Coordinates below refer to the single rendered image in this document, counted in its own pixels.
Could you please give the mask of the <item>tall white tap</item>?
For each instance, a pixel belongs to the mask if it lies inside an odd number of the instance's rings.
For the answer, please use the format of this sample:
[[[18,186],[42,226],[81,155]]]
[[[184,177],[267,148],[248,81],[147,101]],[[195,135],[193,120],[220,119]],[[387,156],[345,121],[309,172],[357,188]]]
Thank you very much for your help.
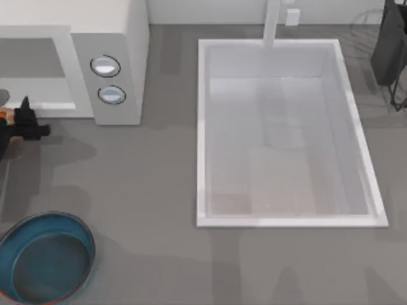
[[[281,2],[282,0],[267,0],[265,24],[263,28],[263,44],[265,48],[271,48],[273,46]]]

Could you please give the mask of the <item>pale microwave door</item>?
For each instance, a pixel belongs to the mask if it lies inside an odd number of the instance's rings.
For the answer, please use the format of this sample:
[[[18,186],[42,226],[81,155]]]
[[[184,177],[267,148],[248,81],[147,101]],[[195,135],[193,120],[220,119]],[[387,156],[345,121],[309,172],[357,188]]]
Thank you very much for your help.
[[[28,97],[41,118],[91,118],[90,99],[66,25],[0,25],[0,104]]]

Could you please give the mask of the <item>black metal stand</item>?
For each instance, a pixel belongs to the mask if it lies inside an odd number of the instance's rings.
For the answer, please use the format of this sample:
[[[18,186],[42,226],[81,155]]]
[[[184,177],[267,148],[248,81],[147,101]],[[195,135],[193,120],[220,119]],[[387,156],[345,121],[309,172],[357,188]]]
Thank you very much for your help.
[[[376,83],[390,93],[395,111],[407,109],[407,96],[396,101],[396,91],[407,67],[407,0],[385,0],[378,39],[370,59]]]

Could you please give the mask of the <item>small round microwave knob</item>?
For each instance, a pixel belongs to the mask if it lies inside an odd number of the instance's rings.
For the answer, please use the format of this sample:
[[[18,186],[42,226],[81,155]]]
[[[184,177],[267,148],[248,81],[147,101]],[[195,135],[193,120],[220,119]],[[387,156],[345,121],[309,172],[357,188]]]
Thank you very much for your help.
[[[119,86],[110,85],[98,89],[98,97],[105,104],[119,105],[126,100],[125,91]]]

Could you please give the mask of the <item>pale microwave oven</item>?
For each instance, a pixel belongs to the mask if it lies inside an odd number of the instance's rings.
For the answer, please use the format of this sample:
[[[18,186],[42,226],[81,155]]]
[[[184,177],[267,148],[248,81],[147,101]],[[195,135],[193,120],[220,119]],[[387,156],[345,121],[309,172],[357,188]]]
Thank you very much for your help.
[[[149,51],[146,0],[0,0],[0,25],[66,25],[71,29],[78,61],[98,125],[138,125]],[[109,55],[121,71],[102,78],[90,61]],[[98,89],[115,85],[127,97],[119,105],[105,104]]]

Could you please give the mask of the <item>white sink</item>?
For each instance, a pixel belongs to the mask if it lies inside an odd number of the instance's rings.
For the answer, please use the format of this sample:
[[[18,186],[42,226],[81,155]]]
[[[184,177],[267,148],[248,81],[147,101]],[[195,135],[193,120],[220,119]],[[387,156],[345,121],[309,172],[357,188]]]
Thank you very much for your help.
[[[196,222],[389,225],[338,40],[199,40]]]

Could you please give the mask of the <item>large round microwave knob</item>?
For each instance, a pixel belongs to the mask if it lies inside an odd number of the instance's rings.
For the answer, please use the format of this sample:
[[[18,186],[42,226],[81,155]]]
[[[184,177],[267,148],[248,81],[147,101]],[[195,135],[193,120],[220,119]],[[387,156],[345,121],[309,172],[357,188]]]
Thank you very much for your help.
[[[102,78],[113,78],[121,71],[119,61],[109,55],[91,59],[90,68],[96,75]]]

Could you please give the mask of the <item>white wall socket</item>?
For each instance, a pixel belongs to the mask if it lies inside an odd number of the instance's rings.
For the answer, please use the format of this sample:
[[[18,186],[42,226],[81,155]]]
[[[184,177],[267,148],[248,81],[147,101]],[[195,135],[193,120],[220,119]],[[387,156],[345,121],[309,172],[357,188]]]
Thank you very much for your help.
[[[298,26],[300,23],[301,10],[290,8],[286,11],[285,26]]]

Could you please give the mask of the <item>blue bowl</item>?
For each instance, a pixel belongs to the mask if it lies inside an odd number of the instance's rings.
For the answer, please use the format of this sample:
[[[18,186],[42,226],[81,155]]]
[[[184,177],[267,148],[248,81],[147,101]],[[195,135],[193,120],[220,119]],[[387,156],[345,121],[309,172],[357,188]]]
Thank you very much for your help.
[[[68,305],[89,282],[92,231],[66,212],[41,212],[0,237],[0,298],[15,305]]]

